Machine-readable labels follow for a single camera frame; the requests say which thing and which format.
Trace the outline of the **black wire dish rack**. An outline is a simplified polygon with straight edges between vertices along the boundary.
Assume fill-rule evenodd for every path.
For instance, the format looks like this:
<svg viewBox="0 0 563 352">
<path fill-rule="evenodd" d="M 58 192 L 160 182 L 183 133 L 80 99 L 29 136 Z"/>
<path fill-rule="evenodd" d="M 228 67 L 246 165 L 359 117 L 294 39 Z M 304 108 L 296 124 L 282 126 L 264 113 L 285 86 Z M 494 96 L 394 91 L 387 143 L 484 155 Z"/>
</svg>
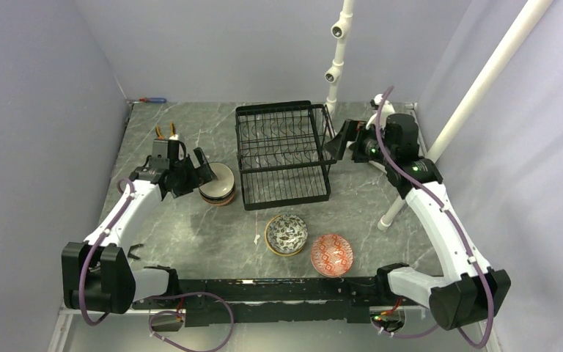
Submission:
<svg viewBox="0 0 563 352">
<path fill-rule="evenodd" d="M 243 206 L 264 210 L 326 202 L 335 158 L 325 151 L 331 119 L 309 100 L 235 109 Z"/>
</svg>

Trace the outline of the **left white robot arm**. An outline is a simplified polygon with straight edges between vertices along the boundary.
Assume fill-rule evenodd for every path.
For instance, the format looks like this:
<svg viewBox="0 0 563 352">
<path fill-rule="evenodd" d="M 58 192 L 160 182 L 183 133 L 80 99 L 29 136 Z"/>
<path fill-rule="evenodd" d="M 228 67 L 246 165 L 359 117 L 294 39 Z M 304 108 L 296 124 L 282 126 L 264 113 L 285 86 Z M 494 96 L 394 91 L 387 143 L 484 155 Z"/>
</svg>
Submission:
<svg viewBox="0 0 563 352">
<path fill-rule="evenodd" d="M 82 242 L 69 242 L 62 250 L 62 287 L 65 306 L 80 311 L 91 326 L 102 318 L 123 314 L 132 303 L 154 299 L 170 308 L 181 298 L 177 271 L 157 265 L 134 270 L 128 260 L 140 226 L 166 196 L 190 194 L 215 180 L 216 175 L 199 147 L 187 153 L 181 141 L 156 141 L 142 166 L 117 184 L 121 197 Z"/>
</svg>

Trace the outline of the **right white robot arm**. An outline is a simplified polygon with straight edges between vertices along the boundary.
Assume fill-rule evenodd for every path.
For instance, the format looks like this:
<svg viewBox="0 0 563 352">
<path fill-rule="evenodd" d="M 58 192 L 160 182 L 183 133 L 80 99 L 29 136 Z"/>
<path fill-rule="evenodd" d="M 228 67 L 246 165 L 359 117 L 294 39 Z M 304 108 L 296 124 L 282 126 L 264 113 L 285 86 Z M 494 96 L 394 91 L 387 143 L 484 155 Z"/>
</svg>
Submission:
<svg viewBox="0 0 563 352">
<path fill-rule="evenodd" d="M 378 127 L 345 120 L 324 146 L 335 159 L 351 150 L 352 161 L 373 161 L 416 214 L 438 255 L 442 276 L 429 276 L 404 263 L 386 265 L 375 275 L 375 296 L 383 304 L 409 298 L 428 308 L 445 330 L 481 320 L 492 323 L 511 287 L 504 270 L 484 258 L 452 208 L 437 166 L 420 154 L 419 128 L 409 114 L 392 114 Z"/>
</svg>

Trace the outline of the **white bowl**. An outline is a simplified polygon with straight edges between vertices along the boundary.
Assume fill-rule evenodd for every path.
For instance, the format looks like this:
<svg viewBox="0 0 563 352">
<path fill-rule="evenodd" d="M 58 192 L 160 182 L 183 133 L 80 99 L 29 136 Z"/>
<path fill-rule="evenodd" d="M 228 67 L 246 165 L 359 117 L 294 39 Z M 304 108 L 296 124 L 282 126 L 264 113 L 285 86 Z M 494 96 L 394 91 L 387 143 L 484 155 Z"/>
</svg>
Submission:
<svg viewBox="0 0 563 352">
<path fill-rule="evenodd" d="M 223 163 L 210 163 L 215 179 L 199 188 L 201 194 L 211 198 L 222 198 L 228 195 L 235 186 L 235 177 L 232 170 Z"/>
</svg>

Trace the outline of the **black paisley pattern bowl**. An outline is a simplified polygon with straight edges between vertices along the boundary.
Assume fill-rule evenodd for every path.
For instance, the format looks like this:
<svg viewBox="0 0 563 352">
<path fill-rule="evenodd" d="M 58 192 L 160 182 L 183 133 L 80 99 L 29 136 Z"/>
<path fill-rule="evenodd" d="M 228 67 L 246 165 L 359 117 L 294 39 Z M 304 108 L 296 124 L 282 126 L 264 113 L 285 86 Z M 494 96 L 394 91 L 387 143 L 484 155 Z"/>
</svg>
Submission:
<svg viewBox="0 0 563 352">
<path fill-rule="evenodd" d="M 265 228 L 265 242 L 269 250 L 280 257 L 298 254 L 308 239 L 306 222 L 294 214 L 273 217 Z"/>
</svg>

